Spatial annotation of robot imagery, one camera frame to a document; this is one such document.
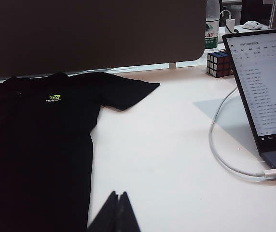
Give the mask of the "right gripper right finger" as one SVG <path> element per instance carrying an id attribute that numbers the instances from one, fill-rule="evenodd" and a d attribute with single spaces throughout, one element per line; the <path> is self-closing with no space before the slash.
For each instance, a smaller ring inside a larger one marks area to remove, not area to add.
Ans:
<path id="1" fill-rule="evenodd" d="M 140 228 L 126 191 L 121 194 L 116 211 L 117 232 L 139 232 Z"/>

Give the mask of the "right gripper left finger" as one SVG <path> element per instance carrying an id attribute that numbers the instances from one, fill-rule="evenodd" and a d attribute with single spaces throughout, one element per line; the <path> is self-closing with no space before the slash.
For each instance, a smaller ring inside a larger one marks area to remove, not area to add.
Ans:
<path id="1" fill-rule="evenodd" d="M 113 191 L 105 203 L 101 207 L 100 211 L 88 226 L 88 232 L 111 232 L 114 227 L 114 214 L 116 205 L 118 202 L 118 195 Z"/>

